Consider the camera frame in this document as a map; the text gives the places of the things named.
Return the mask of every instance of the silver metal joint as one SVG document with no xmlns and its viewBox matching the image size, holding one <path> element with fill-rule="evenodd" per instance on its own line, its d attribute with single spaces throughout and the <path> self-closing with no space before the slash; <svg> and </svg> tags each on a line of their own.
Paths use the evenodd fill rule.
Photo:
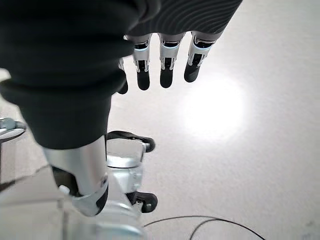
<svg viewBox="0 0 320 240">
<path fill-rule="evenodd" d="M 199 59 L 197 59 L 196 64 L 198 67 L 201 66 L 203 60 L 208 56 L 208 53 L 212 47 L 212 45 L 216 42 L 216 40 L 202 40 L 197 38 L 197 35 L 192 33 L 192 41 L 189 47 L 188 53 L 188 65 L 192 66 L 195 56 L 201 55 Z"/>
<path fill-rule="evenodd" d="M 86 216 L 98 214 L 101 209 L 97 201 L 107 194 L 108 187 L 105 136 L 79 148 L 60 150 L 44 147 L 43 152 L 51 167 L 74 176 L 76 183 L 72 188 L 78 194 L 71 196 L 73 205 Z"/>
<path fill-rule="evenodd" d="M 0 118 L 0 141 L 12 140 L 26 131 L 23 122 L 15 121 L 12 118 Z"/>
<path fill-rule="evenodd" d="M 148 72 L 149 71 L 149 62 L 150 62 L 150 39 L 151 39 L 151 34 L 147 36 L 147 39 L 145 39 L 145 36 L 141 38 L 141 40 L 144 41 L 139 41 L 139 39 L 134 39 L 134 51 L 133 51 L 133 62 L 136 67 L 136 71 L 140 73 L 142 70 L 139 61 L 144 61 L 144 71 Z"/>
<path fill-rule="evenodd" d="M 106 164 L 118 180 L 123 193 L 135 192 L 142 183 L 142 159 L 146 146 L 136 140 L 115 138 L 106 141 Z"/>
<path fill-rule="evenodd" d="M 177 37 L 173 37 L 172 39 L 168 38 L 165 34 L 159 34 L 160 37 L 160 62 L 161 69 L 165 70 L 166 68 L 166 59 L 171 59 L 169 70 L 173 70 L 175 66 L 175 62 L 177 60 L 178 51 L 180 47 L 180 43 L 182 38 L 184 37 L 184 33 L 179 34 Z"/>
<path fill-rule="evenodd" d="M 119 66 L 119 68 L 120 68 L 122 71 L 125 70 L 125 67 L 124 67 L 124 58 L 123 58 L 123 57 L 121 57 L 121 58 L 119 59 L 119 64 L 118 64 L 118 66 Z"/>
</svg>

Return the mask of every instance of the robotic arm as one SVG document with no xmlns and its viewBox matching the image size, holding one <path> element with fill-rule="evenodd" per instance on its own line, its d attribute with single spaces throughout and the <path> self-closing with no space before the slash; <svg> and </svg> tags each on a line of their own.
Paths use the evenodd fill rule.
<svg viewBox="0 0 320 240">
<path fill-rule="evenodd" d="M 10 72 L 11 79 L 0 83 L 0 93 L 19 106 L 43 147 L 57 186 L 72 197 L 73 205 L 84 215 L 95 216 L 106 204 L 106 162 L 118 176 L 123 175 L 123 168 L 139 167 L 126 156 L 111 160 L 109 149 L 128 148 L 131 145 L 124 140 L 137 139 L 141 153 L 154 147 L 149 138 L 131 133 L 107 135 L 111 97 L 128 91 L 122 57 L 133 53 L 138 86 L 147 90 L 150 38 L 158 33 L 160 84 L 168 88 L 181 40 L 191 31 L 184 72 L 185 80 L 191 83 L 241 1 L 1 2 L 0 67 Z M 115 135 L 112 144 L 107 141 Z M 121 166 L 120 159 L 127 159 L 127 165 Z M 130 194 L 134 192 L 135 188 L 124 192 L 132 203 L 143 198 L 139 193 Z M 147 198 L 152 202 L 151 210 L 156 199 L 152 195 Z"/>
</svg>

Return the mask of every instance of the robot finger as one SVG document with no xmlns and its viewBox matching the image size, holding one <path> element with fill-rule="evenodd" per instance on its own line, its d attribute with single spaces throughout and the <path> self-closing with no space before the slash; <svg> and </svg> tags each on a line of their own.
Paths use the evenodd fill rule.
<svg viewBox="0 0 320 240">
<path fill-rule="evenodd" d="M 163 88 L 169 88 L 173 81 L 173 70 L 177 59 L 179 46 L 185 32 L 177 35 L 159 33 L 161 73 L 160 84 Z"/>
<path fill-rule="evenodd" d="M 149 62 L 150 62 L 150 38 L 152 34 L 143 36 L 129 36 L 127 39 L 134 43 L 133 61 L 136 66 L 137 83 L 141 90 L 147 90 L 150 86 Z"/>
<path fill-rule="evenodd" d="M 211 47 L 221 36 L 222 32 L 218 34 L 209 34 L 192 31 L 191 34 L 192 40 L 189 47 L 188 61 L 184 71 L 184 79 L 188 83 L 192 83 L 196 80 L 203 60 L 208 56 Z"/>
</svg>

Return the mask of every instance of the black cable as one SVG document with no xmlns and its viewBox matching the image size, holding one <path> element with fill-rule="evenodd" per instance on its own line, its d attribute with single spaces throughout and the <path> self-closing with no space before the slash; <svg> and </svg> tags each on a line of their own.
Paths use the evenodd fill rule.
<svg viewBox="0 0 320 240">
<path fill-rule="evenodd" d="M 186 219 L 186 218 L 210 218 L 210 219 L 217 219 L 216 217 L 213 216 L 205 216 L 205 215 L 186 215 L 186 216 L 174 216 L 174 217 L 168 217 L 168 218 L 163 218 L 160 220 L 156 220 L 156 221 L 152 221 L 149 222 L 148 224 L 144 225 L 143 227 L 148 227 L 152 224 L 156 224 L 156 223 L 160 223 L 163 221 L 167 221 L 167 220 L 173 220 L 173 219 Z"/>
<path fill-rule="evenodd" d="M 263 238 L 261 235 L 259 235 L 258 233 L 256 233 L 255 231 L 251 230 L 250 228 L 240 224 L 240 223 L 237 223 L 237 222 L 234 222 L 234 221 L 229 221 L 229 220 L 226 220 L 226 219 L 222 219 L 222 218 L 218 218 L 218 217 L 214 217 L 214 216 L 207 216 L 207 215 L 186 215 L 186 216 L 174 216 L 174 217 L 167 217 L 167 218 L 163 218 L 163 219 L 159 219 L 159 220 L 156 220 L 156 221 L 152 221 L 152 222 L 149 222 L 147 223 L 146 225 L 144 225 L 143 227 L 148 227 L 150 225 L 153 225 L 153 224 L 156 224 L 156 223 L 160 223 L 160 222 L 164 222 L 164 221 L 168 221 L 168 220 L 174 220 L 174 219 L 185 219 L 185 218 L 210 218 L 208 220 L 205 220 L 203 222 L 201 222 L 200 224 L 198 224 L 195 229 L 193 230 L 192 234 L 190 235 L 190 238 L 189 240 L 192 240 L 193 236 L 195 235 L 195 233 L 198 231 L 198 229 L 208 223 L 208 222 L 212 222 L 212 221 L 221 221 L 221 222 L 226 222 L 226 223 L 230 223 L 230 224 L 235 224 L 235 225 L 238 225 L 244 229 L 247 229 L 249 230 L 250 232 L 252 232 L 253 234 L 255 234 L 257 237 L 259 237 L 260 239 L 262 240 L 266 240 L 265 238 Z"/>
<path fill-rule="evenodd" d="M 209 220 L 205 220 L 203 222 L 201 222 L 198 226 L 195 227 L 195 229 L 193 230 L 189 240 L 192 240 L 192 238 L 194 237 L 194 235 L 196 234 L 196 232 L 199 230 L 199 228 L 206 224 L 206 223 L 209 223 L 209 222 L 212 222 L 212 221 L 221 221 L 221 222 L 227 222 L 227 223 L 231 223 L 231 224 L 235 224 L 235 225 L 238 225 L 244 229 L 247 229 L 249 230 L 250 232 L 252 232 L 253 234 L 255 234 L 257 237 L 259 237 L 260 239 L 262 240 L 266 240 L 265 238 L 263 238 L 261 235 L 259 235 L 258 233 L 256 233 L 255 231 L 251 230 L 250 228 L 244 226 L 244 225 L 241 225 L 240 223 L 236 223 L 234 221 L 229 221 L 229 220 L 225 220 L 225 219 L 220 219 L 220 218 L 216 218 L 216 219 L 209 219 Z"/>
</svg>

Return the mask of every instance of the glossy floor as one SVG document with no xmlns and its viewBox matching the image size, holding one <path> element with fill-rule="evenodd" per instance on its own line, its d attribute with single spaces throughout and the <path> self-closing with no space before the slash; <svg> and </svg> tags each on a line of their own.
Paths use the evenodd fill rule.
<svg viewBox="0 0 320 240">
<path fill-rule="evenodd" d="M 320 239 L 319 9 L 317 0 L 245 0 L 194 83 L 183 79 L 190 34 L 168 89 L 160 86 L 157 35 L 149 90 L 138 89 L 132 58 L 124 60 L 129 90 L 113 97 L 109 130 L 157 143 L 145 156 L 142 190 L 159 204 L 144 223 L 201 214 L 237 221 L 270 240 Z M 0 115 L 17 112 L 2 104 Z M 15 175 L 45 163 L 30 136 L 15 144 L 4 153 L 15 153 Z M 201 222 L 177 221 L 150 226 L 149 239 L 185 240 Z M 194 239 L 257 237 L 215 222 Z"/>
</svg>

